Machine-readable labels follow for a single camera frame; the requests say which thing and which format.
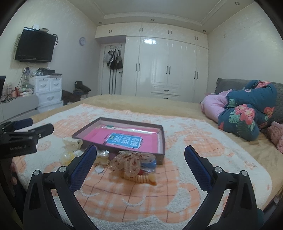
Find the black bag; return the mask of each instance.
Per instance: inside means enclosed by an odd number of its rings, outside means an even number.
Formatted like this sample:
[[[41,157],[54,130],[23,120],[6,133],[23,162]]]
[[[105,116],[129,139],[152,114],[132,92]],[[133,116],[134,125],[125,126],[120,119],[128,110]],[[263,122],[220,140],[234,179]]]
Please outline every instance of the black bag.
[[[121,57],[121,51],[118,50],[115,69],[122,69],[122,68],[123,68],[123,62],[122,62],[122,57]]]
[[[114,50],[113,54],[112,54],[112,57],[111,57],[111,60],[107,63],[107,66],[110,68],[110,69],[115,69],[116,67],[116,50]]]

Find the gray headboard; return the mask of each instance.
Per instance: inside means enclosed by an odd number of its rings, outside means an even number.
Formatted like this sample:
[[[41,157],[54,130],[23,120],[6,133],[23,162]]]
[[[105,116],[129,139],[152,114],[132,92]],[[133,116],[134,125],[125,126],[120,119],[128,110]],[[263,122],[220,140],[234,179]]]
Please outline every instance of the gray headboard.
[[[250,80],[239,80],[239,79],[222,79],[218,78],[216,81],[215,93],[227,91],[229,89],[242,90]],[[272,115],[271,121],[283,123],[283,84],[277,82],[271,82],[277,89],[277,99],[275,110]]]

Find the person's hand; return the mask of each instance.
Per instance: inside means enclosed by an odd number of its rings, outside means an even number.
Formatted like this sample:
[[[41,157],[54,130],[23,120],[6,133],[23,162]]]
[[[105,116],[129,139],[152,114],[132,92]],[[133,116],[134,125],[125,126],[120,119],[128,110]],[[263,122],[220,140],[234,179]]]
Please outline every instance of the person's hand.
[[[16,166],[16,164],[14,162],[11,163],[10,170],[11,170],[11,172],[16,172],[17,166]],[[17,185],[17,179],[14,176],[11,177],[11,184],[12,185]]]

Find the blue floral blanket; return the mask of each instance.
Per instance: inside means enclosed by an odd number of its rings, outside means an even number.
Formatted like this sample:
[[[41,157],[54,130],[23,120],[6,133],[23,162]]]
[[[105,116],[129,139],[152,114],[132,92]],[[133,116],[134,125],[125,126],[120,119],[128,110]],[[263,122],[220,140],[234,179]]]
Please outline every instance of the blue floral blanket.
[[[267,81],[253,80],[244,90],[231,91],[218,117],[218,128],[247,141],[255,140],[272,117],[276,97],[276,88]]]

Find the wardrobe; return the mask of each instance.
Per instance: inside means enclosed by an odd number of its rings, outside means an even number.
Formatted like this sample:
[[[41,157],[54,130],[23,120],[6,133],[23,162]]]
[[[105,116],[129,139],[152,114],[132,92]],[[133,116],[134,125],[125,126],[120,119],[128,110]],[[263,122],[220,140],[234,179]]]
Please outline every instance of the wardrobe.
[[[207,90],[207,36],[156,23],[98,26],[96,38],[126,36],[122,95],[200,103]]]

